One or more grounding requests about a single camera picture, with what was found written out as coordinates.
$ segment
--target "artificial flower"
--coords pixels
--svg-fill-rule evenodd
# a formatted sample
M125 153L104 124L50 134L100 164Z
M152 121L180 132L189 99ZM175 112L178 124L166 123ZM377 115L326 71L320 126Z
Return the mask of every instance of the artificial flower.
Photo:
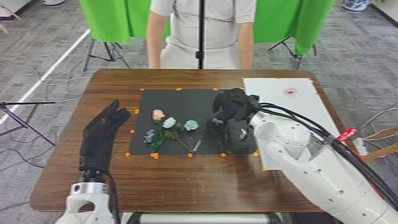
M200 128L198 121L189 120L187 123L185 123L185 130L194 131L198 128Z
M177 125L178 121L175 119L175 117L171 117L166 122L164 122L164 128L173 128L173 126Z
M166 117L166 113L162 110L153 110L153 120L161 121Z

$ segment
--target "gray floor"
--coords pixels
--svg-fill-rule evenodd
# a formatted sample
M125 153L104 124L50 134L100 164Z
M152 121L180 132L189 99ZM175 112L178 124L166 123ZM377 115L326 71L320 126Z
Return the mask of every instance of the gray floor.
M26 11L24 21L2 21L11 34L0 33L0 60L10 60L20 65L33 66L43 75L66 49L70 48L88 26L84 22L79 0L70 0L59 7L45 7L40 2ZM146 67L145 40L134 39L125 44L123 54L134 68ZM287 50L278 48L272 52L271 43L256 45L256 68L292 69L294 61ZM52 77L66 71L88 54L88 40L73 51L61 64ZM88 78L102 67L123 67L121 63L93 61L89 72L82 72L82 64L73 74L77 80L70 85L70 92L84 91ZM338 110L347 127L360 127L372 115L398 101L398 29L384 20L372 9L365 13L349 13L340 6L335 7L326 29L319 40L319 57L312 54L304 58L303 69L313 71L324 84L326 92ZM33 71L0 63L0 100L17 101L38 81ZM29 100L65 100L77 95L68 93L66 84L41 85ZM56 140L68 124L79 100L70 100L57 105L43 106L36 113L33 125ZM29 107L18 110L27 116ZM397 127L397 113L383 116L376 123L376 129ZM15 122L0 127L17 126ZM13 148L29 158L49 148L49 143L38 139L31 143L34 135L20 131L13 136L0 137L0 152ZM45 165L50 152L33 160ZM59 213L41 213L24 204L4 210L13 205L29 202L34 184L41 175L41 169L27 163L18 166L22 159L13 151L0 153L0 224L54 223ZM393 154L372 163L395 192L398 193L398 155Z

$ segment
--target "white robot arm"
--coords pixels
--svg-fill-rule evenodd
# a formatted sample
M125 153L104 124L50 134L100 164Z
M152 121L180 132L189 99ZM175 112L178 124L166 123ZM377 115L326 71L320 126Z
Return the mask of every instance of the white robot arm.
M292 119L258 112L251 119L260 155L269 156L320 209L347 224L397 224L398 212L383 200L356 167L329 145L312 152L312 132Z

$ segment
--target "wall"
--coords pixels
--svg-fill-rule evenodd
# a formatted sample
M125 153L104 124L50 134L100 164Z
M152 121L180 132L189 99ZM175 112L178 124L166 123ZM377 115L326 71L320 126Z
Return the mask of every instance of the wall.
M31 0L0 0L0 4L8 6L11 11L18 11L20 8L27 5ZM0 17L10 17L8 11L0 8Z
M374 4L398 22L398 0L386 0L386 2Z

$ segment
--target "wooden table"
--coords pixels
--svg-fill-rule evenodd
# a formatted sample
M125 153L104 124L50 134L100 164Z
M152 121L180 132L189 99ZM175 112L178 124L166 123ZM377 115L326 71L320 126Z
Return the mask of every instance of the wooden table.
M66 209L72 184L79 181L79 154L84 127L114 99L134 112L141 89L228 89L244 87L242 78L310 78L329 113L344 128L338 114L310 72L239 70L100 70L95 74L59 146L33 194L40 211ZM130 148L130 129L136 116L121 127L113 158L123 211L145 212L320 212L281 171L262 171L253 155L125 156Z

